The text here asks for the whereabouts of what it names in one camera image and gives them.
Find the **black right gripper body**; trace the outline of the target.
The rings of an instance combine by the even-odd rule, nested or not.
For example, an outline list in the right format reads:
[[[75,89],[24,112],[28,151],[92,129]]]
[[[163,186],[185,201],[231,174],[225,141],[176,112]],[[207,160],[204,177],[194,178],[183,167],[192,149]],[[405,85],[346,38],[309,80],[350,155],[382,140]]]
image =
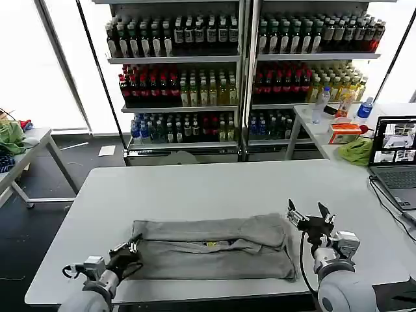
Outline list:
[[[326,248],[331,244],[332,230],[334,229],[333,216],[308,216],[298,222],[298,230],[307,233],[307,241],[312,250]]]

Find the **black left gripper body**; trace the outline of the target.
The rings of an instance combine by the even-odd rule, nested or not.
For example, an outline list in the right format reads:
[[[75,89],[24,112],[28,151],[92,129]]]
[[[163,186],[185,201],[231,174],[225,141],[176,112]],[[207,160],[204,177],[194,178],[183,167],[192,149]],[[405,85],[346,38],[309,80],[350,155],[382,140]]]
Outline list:
[[[140,252],[139,254],[133,254],[127,250],[119,253],[109,252],[109,256],[110,261],[106,265],[106,269],[115,273],[119,282],[132,276],[144,266]]]

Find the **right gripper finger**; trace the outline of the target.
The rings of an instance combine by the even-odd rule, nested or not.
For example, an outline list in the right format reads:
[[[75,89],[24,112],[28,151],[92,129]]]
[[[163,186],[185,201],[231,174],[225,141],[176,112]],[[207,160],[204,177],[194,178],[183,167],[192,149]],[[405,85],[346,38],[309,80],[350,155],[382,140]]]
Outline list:
[[[308,217],[296,210],[296,207],[290,198],[288,199],[287,218],[294,226],[297,226],[300,222],[308,221]]]
[[[318,208],[319,211],[324,219],[324,222],[326,224],[331,224],[334,225],[334,221],[335,221],[335,214],[331,214],[329,209],[321,202],[318,202]]]

